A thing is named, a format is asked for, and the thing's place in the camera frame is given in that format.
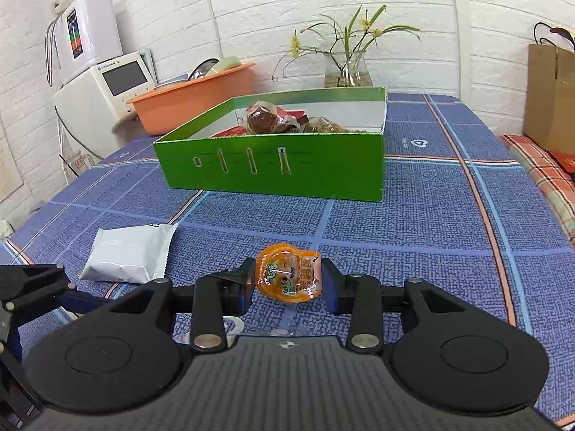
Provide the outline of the brown paper bag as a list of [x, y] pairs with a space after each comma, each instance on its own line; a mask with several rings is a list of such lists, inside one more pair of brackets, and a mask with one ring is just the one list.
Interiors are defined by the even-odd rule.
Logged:
[[528, 47], [523, 133], [541, 148], [574, 153], [574, 38], [563, 27], [537, 22]]

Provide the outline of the dark brown snack pouch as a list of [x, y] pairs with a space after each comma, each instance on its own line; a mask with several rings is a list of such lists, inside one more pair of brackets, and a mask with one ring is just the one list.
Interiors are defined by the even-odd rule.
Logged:
[[302, 133], [308, 117], [303, 110], [286, 111], [273, 103], [256, 101], [240, 119], [249, 134]]

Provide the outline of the orange jelly cup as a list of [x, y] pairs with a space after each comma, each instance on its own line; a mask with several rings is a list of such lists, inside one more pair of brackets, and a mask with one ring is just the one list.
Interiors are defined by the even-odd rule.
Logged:
[[284, 303], [309, 302], [323, 289], [322, 256], [288, 243], [266, 247], [256, 258], [256, 289]]

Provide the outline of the white appliance with screen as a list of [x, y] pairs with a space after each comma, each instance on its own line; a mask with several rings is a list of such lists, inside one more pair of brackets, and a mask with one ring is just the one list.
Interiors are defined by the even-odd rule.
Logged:
[[55, 93], [56, 115], [74, 148], [105, 159], [144, 135], [130, 101], [156, 87], [148, 56], [132, 52], [92, 66]]

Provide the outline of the red booklet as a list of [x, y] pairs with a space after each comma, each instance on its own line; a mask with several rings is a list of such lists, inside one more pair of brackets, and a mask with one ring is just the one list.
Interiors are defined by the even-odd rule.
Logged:
[[557, 151], [550, 151], [550, 156], [572, 178], [575, 177], [575, 156]]

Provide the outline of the green sponge block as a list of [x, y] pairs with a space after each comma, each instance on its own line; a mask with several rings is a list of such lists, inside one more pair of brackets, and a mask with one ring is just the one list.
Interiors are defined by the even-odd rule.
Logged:
[[225, 56], [211, 67], [208, 75], [217, 74], [242, 65], [242, 61], [237, 56]]

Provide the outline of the green cardboard box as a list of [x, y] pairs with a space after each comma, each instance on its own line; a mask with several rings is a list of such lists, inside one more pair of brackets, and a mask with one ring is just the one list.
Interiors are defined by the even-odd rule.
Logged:
[[[259, 101], [325, 118], [342, 131], [227, 135]], [[387, 107], [382, 87], [233, 97], [165, 134], [154, 149], [173, 188], [379, 201]]]

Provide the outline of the metal pot lid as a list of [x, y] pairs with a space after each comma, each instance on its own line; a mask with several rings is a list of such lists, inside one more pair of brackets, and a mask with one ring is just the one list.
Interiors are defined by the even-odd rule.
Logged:
[[212, 57], [202, 61], [188, 76], [187, 80], [197, 80], [208, 75], [208, 73], [219, 63], [219, 59]]

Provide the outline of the red nut snack pouch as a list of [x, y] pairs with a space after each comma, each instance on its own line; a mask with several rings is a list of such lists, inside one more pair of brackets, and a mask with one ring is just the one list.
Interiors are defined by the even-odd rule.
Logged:
[[255, 134], [301, 133], [309, 122], [304, 110], [269, 110], [262, 105], [249, 108], [238, 126], [224, 129], [212, 137], [229, 137]]

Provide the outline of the glass vase with plant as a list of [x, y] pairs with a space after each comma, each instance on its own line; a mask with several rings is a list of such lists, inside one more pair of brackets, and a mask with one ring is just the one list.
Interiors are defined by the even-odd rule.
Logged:
[[325, 61], [323, 84], [327, 88], [369, 87], [372, 85], [365, 56], [378, 41], [394, 33], [420, 36], [421, 29], [404, 23], [381, 26], [379, 19], [387, 11], [385, 4], [371, 12], [359, 6], [349, 22], [341, 23], [328, 14], [317, 22], [293, 31], [289, 47], [278, 59], [271, 79], [279, 80], [296, 61], [309, 56], [321, 56]]

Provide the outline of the orange plastic basin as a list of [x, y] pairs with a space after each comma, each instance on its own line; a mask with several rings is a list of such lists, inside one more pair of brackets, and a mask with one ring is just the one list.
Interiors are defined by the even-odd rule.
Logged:
[[154, 89], [128, 103], [149, 135], [169, 133], [232, 97], [252, 94], [253, 66], [244, 63], [205, 78]]

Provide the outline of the orange plaid cushion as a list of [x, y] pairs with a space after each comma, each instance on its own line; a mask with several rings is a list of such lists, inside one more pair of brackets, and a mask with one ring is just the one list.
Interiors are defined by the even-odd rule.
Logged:
[[532, 139], [512, 134], [502, 135], [500, 139], [550, 203], [569, 243], [574, 246], [574, 178]]

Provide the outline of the clear cookie bag pink seal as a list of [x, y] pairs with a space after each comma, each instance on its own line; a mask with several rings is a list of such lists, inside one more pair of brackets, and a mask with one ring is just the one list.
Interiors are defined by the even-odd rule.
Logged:
[[304, 122], [301, 131], [303, 133], [351, 133], [352, 129], [346, 129], [325, 117], [311, 117]]

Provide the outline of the white water purifier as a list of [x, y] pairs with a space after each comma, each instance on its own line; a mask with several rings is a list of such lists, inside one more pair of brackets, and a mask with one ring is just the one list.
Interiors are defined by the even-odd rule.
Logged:
[[54, 35], [63, 84], [123, 55], [112, 0], [74, 0], [56, 21]]

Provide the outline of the white snack packet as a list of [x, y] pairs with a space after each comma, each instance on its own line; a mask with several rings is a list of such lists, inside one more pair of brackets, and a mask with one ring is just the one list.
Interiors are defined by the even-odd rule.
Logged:
[[178, 224], [98, 229], [81, 280], [146, 284], [166, 277]]

